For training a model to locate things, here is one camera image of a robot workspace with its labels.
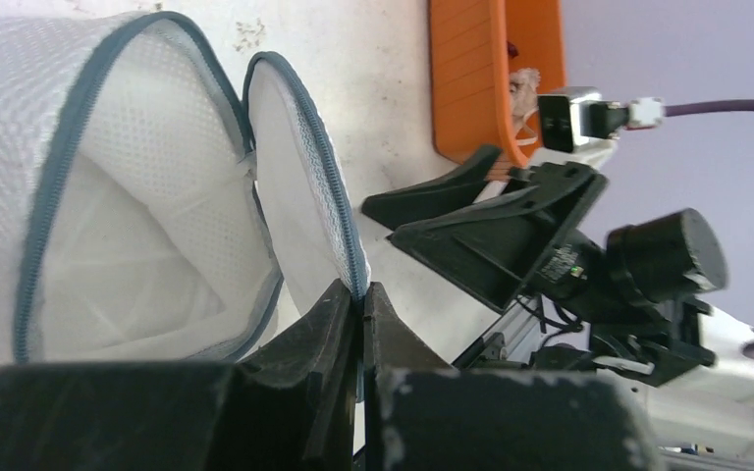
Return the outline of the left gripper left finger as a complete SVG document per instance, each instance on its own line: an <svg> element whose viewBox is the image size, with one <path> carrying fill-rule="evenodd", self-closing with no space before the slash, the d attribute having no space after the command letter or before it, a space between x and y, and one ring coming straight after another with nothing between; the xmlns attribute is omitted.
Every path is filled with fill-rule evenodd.
<svg viewBox="0 0 754 471"><path fill-rule="evenodd" d="M349 470L358 329L331 283L246 359L0 368L0 470Z"/></svg>

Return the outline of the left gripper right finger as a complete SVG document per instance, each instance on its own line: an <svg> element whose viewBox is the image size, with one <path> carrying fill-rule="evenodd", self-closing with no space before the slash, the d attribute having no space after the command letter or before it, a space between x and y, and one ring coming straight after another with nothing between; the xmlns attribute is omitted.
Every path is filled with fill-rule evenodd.
<svg viewBox="0 0 754 471"><path fill-rule="evenodd" d="M396 313L384 287L364 299L368 470L660 470L629 392L600 377L460 371Z"/></svg>

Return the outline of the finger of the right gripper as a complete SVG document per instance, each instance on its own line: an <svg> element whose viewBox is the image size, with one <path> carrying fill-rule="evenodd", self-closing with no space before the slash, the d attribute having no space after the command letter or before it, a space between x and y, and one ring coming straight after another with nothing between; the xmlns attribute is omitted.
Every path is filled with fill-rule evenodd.
<svg viewBox="0 0 754 471"><path fill-rule="evenodd" d="M402 225L389 241L498 314L530 287L608 184L590 166L533 168L512 189L447 215Z"/></svg>
<svg viewBox="0 0 754 471"><path fill-rule="evenodd" d="M487 185L487 175L502 153L500 147L482 145L468 160L439 178L366 197L361 213L394 231L468 206Z"/></svg>

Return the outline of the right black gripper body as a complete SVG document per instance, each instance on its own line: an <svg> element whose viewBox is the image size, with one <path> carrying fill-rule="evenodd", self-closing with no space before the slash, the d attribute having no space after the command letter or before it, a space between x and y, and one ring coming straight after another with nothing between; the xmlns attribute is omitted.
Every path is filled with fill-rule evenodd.
<svg viewBox="0 0 754 471"><path fill-rule="evenodd" d="M727 261L706 219L687 208L611 231L600 247L578 230L543 260L530 286L588 327L588 347L543 342L538 370L606 369L649 386L664 385L716 353L703 346L703 293L728 283Z"/></svg>

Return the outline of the beige lace bra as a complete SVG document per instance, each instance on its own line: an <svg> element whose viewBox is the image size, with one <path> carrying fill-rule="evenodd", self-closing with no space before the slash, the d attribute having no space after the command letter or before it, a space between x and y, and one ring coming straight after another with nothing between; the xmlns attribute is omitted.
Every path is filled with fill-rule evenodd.
<svg viewBox="0 0 754 471"><path fill-rule="evenodd" d="M522 68L509 75L511 118L518 146L535 144L538 140L537 132L527 121L538 108L540 80L540 72L533 68Z"/></svg>

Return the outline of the blue-trimmed mesh laundry bag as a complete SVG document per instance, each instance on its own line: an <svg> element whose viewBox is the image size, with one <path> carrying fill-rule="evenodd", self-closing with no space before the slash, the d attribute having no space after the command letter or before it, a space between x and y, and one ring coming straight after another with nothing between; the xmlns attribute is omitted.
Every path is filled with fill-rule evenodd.
<svg viewBox="0 0 754 471"><path fill-rule="evenodd" d="M0 17L0 365L238 360L370 269L291 64L175 12Z"/></svg>

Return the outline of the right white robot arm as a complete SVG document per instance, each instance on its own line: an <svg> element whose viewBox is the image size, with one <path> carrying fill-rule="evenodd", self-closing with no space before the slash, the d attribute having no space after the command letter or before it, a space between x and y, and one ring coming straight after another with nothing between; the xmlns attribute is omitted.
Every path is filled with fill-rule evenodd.
<svg viewBox="0 0 754 471"><path fill-rule="evenodd" d="M459 368L601 373L640 401L674 468L754 470L754 327L703 300L728 281L708 222L684 209L604 243L579 229L615 151L540 148L528 168L506 169L501 149L484 145L361 210L498 314Z"/></svg>

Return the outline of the orange plastic bin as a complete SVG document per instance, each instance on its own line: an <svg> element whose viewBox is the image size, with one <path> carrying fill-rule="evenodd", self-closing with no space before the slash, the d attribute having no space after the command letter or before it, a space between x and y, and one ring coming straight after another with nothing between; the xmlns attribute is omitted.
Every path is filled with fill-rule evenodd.
<svg viewBox="0 0 754 471"><path fill-rule="evenodd" d="M512 120L511 75L539 74L537 90L566 84L562 6L558 1L440 0L429 4L431 101L436 150L456 163L481 145L502 153L488 180L524 168L537 143L537 117Z"/></svg>

